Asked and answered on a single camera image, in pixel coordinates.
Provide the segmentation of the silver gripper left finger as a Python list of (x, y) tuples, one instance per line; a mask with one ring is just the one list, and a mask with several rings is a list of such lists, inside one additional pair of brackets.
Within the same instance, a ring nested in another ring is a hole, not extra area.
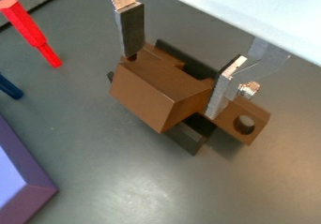
[(144, 47), (144, 5), (136, 0), (111, 0), (113, 15), (120, 33), (123, 55), (135, 59)]

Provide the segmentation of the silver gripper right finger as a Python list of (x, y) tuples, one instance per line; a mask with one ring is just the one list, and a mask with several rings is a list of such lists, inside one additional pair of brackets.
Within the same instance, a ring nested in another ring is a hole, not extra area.
[(204, 115), (212, 120), (227, 107), (228, 101), (235, 99), (239, 87), (277, 72), (290, 56), (285, 50), (257, 37), (247, 55), (236, 57), (219, 70)]

